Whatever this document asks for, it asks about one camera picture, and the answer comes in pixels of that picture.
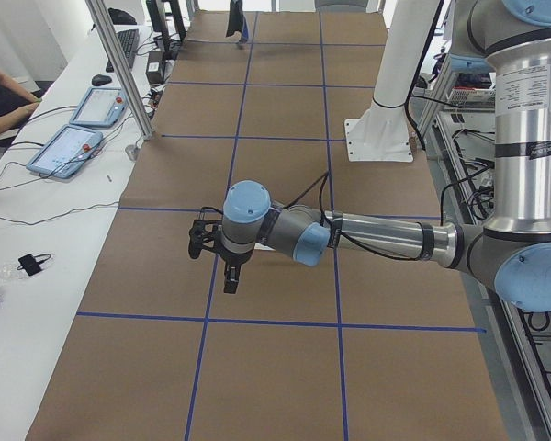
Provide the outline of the seated person forearm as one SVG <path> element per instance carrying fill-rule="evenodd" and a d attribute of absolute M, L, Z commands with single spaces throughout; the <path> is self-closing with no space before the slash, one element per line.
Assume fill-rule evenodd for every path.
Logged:
<path fill-rule="evenodd" d="M 41 102 L 44 91 L 29 92 L 10 75 L 0 71 L 0 135 L 20 128 Z"/>

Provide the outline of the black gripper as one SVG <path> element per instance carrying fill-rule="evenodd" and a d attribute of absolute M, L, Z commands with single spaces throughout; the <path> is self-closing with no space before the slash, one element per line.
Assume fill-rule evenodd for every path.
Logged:
<path fill-rule="evenodd" d="M 251 258 L 251 252 L 234 253 L 229 250 L 222 250 L 220 257 L 225 262 L 224 266 L 224 293 L 235 294 L 239 286 L 241 267 Z"/>

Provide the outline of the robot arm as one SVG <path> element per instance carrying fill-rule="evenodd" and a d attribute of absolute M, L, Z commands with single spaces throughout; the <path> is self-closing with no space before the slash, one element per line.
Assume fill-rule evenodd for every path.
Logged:
<path fill-rule="evenodd" d="M 525 311 L 551 311 L 551 1 L 459 1 L 452 57 L 496 74 L 495 208 L 482 226 L 431 226 L 274 202 L 254 181 L 228 191 L 217 249 L 224 289 L 257 244 L 307 266 L 326 248 L 469 274 Z"/>

